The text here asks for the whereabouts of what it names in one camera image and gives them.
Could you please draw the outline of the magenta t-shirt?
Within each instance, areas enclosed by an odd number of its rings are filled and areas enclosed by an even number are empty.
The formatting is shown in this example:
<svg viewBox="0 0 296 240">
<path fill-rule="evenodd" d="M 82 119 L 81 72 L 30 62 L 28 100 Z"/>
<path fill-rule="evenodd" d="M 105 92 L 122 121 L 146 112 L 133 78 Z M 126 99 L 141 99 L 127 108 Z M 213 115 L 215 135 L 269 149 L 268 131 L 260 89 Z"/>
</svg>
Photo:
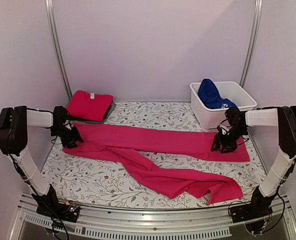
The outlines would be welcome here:
<svg viewBox="0 0 296 240">
<path fill-rule="evenodd" d="M 112 107 L 114 97 L 78 90 L 72 96 L 67 111 L 71 116 L 95 122 L 103 122 Z"/>
</svg>

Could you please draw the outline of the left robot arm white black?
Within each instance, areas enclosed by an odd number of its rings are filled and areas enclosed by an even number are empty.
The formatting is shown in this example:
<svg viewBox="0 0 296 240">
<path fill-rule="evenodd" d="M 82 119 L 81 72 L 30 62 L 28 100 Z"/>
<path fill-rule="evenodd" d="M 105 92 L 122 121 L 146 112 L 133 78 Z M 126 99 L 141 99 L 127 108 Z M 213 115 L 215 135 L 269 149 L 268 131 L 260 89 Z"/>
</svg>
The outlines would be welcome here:
<svg viewBox="0 0 296 240">
<path fill-rule="evenodd" d="M 60 138 L 64 148 L 76 148 L 83 139 L 71 119 L 63 106 L 56 106 L 53 111 L 25 105 L 3 108 L 0 112 L 0 150 L 32 190 L 38 214 L 75 223 L 80 212 L 78 205 L 71 201 L 59 202 L 54 187 L 42 176 L 28 147 L 28 128 L 38 127 L 49 129 L 52 137 Z"/>
</svg>

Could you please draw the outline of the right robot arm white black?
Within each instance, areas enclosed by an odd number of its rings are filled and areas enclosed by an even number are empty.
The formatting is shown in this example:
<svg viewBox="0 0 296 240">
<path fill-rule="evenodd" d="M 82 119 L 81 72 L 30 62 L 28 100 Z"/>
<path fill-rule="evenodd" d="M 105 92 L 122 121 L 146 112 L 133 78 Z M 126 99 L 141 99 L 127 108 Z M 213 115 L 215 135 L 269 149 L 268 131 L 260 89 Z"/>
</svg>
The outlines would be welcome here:
<svg viewBox="0 0 296 240">
<path fill-rule="evenodd" d="M 225 113 L 230 128 L 222 123 L 213 139 L 211 151 L 232 153 L 238 148 L 237 141 L 246 135 L 249 127 L 276 127 L 278 152 L 266 178 L 255 188 L 249 204 L 232 207 L 228 213 L 234 223 L 261 218 L 272 213 L 271 203 L 279 189 L 293 172 L 296 164 L 296 105 L 265 107 L 241 111 L 229 108 Z"/>
</svg>

